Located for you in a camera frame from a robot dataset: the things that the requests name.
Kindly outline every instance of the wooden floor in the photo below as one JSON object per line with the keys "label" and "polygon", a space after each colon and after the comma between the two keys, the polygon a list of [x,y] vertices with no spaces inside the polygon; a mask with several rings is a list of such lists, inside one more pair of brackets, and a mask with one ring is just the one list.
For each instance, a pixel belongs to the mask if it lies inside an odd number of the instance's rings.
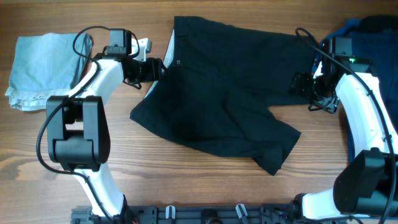
{"label": "wooden floor", "polygon": [[[19,36],[77,33],[93,25],[125,28],[150,38],[149,56],[163,58],[176,15],[286,34],[304,27],[320,40],[346,19],[398,14],[394,1],[85,2],[0,4],[0,223],[69,223],[72,208],[90,204],[73,177],[50,173],[37,162],[35,141],[45,113],[12,110],[4,96]],[[90,34],[93,52],[100,52],[108,33]],[[252,159],[220,158],[179,146],[131,121],[130,111],[149,86],[139,91],[121,85],[105,106],[112,142],[109,165],[130,205],[287,203],[296,194],[331,188],[347,165],[343,110],[330,115],[310,113],[306,106],[272,108],[277,119],[302,132],[273,177]],[[46,155],[45,139],[42,152]]]}

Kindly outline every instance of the wood grain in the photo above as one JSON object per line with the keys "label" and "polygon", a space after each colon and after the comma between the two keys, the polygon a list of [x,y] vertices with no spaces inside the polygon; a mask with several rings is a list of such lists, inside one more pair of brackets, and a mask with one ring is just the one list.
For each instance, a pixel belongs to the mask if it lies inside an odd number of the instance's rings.
{"label": "wood grain", "polygon": [[[321,39],[346,19],[381,13],[397,14],[397,3],[311,0],[3,4],[0,92],[5,93],[8,87],[19,36],[76,33],[93,25],[123,27],[138,38],[150,38],[154,43],[150,56],[162,58],[176,15],[202,16],[238,27],[286,34],[293,34],[300,26]],[[93,30],[90,34],[93,52],[100,52],[108,42],[108,33]],[[220,158],[179,146],[131,121],[130,111],[149,87],[146,83],[138,91],[121,85],[105,106],[112,142],[109,165],[131,205],[289,202],[302,192],[329,189],[347,165],[343,110],[330,115],[310,113],[306,106],[271,108],[277,119],[302,132],[282,170],[272,177],[251,159]],[[72,208],[90,204],[72,177],[49,173],[37,162],[35,140],[44,118],[43,111],[10,109],[8,99],[4,94],[0,96],[0,223],[69,223]]]}

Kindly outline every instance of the tan background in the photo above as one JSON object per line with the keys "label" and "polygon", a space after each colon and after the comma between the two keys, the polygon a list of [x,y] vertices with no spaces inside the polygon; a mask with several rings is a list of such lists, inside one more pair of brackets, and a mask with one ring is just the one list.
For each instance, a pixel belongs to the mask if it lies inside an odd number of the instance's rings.
{"label": "tan background", "polygon": [[[398,14],[396,1],[2,2],[23,4],[0,5],[0,223],[69,223],[72,208],[90,204],[73,177],[47,172],[37,162],[35,141],[44,112],[12,110],[4,96],[18,36],[77,33],[93,25],[122,27],[150,38],[149,56],[163,58],[176,15],[286,34],[304,27],[320,40],[346,19]],[[93,53],[100,52],[108,33],[90,34]],[[109,165],[130,205],[287,203],[296,194],[331,188],[348,163],[343,110],[330,115],[310,113],[306,106],[273,107],[277,119],[302,132],[273,177],[252,159],[220,158],[179,146],[131,121],[131,109],[149,86],[139,91],[121,85],[105,106],[112,142]],[[45,138],[42,152],[46,155]]]}

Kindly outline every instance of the black pants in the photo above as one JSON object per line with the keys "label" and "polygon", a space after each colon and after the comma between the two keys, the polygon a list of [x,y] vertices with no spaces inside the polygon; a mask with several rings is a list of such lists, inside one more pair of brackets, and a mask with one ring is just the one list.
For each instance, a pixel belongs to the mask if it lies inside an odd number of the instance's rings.
{"label": "black pants", "polygon": [[315,52],[293,35],[200,17],[175,17],[174,29],[167,78],[130,118],[162,138],[202,152],[252,157],[274,175],[300,132],[276,120],[267,107],[308,103],[287,90],[296,72],[310,72]]}

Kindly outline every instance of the dark blue fabric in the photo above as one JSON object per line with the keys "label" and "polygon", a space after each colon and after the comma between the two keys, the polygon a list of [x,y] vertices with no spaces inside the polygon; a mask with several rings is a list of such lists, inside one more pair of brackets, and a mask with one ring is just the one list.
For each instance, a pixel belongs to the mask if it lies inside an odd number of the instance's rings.
{"label": "dark blue fabric", "polygon": [[[358,26],[360,20],[349,19],[345,26],[330,34],[327,38],[334,35],[344,35],[353,27]],[[359,58],[372,60],[376,67],[379,77],[379,88],[386,110],[390,116],[395,129],[398,127],[398,32],[383,34],[368,34],[360,32],[350,32],[347,34],[352,38],[353,55]],[[354,141],[351,130],[347,128],[347,143],[349,151],[349,161],[355,157]]]}

